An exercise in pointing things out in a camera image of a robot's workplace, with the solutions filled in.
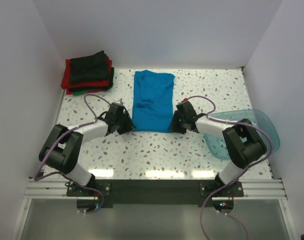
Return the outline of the blue t shirt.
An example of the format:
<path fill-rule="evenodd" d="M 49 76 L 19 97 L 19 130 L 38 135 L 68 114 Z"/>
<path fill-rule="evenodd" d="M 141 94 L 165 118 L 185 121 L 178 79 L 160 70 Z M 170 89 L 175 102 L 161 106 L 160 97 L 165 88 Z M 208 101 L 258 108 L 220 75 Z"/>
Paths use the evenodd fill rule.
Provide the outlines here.
<path fill-rule="evenodd" d="M 135 72 L 132 122 L 136 131 L 171 132 L 174 79 L 171 73 Z"/>

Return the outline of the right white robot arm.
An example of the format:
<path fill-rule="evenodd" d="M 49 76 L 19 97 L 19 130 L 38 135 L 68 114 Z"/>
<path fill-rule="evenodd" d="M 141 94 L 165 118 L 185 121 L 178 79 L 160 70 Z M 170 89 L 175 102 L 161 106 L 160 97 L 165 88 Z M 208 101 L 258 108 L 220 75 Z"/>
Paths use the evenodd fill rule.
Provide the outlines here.
<path fill-rule="evenodd" d="M 185 134 L 187 131 L 211 134 L 222 138 L 230 161 L 216 175 L 211 191 L 217 193 L 234 184 L 250 168 L 250 164 L 267 153 L 267 147 L 258 133 L 258 128 L 246 118 L 229 121 L 197 114 L 191 102 L 183 101 L 176 106 L 169 130 Z"/>

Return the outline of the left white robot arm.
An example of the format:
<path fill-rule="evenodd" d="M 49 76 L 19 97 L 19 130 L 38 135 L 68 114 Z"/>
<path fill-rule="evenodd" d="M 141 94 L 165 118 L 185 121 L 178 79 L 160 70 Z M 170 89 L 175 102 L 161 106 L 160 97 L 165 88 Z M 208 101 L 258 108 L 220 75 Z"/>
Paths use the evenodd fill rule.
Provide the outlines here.
<path fill-rule="evenodd" d="M 94 175 L 78 163 L 82 144 L 114 132 L 126 134 L 134 128 L 126 108 L 116 102 L 111 103 L 108 111 L 96 116 L 92 122 L 79 126 L 57 124 L 39 153 L 40 168 L 47 165 L 84 191 L 97 192 L 99 188 Z"/>

